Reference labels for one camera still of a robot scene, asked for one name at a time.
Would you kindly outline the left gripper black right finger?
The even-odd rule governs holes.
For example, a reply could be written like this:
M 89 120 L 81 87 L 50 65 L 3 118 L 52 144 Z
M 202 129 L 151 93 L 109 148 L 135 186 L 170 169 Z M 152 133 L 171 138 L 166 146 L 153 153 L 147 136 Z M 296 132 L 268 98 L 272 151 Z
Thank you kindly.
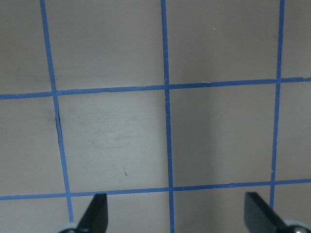
M 244 223 L 250 233 L 288 233 L 284 221 L 256 192 L 244 196 Z

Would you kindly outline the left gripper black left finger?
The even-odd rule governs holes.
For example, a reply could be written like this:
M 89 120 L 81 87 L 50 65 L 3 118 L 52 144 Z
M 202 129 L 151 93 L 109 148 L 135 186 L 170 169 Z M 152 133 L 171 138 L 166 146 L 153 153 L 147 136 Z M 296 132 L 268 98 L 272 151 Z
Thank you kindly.
M 106 194 L 96 194 L 76 227 L 78 233 L 105 233 L 108 226 Z

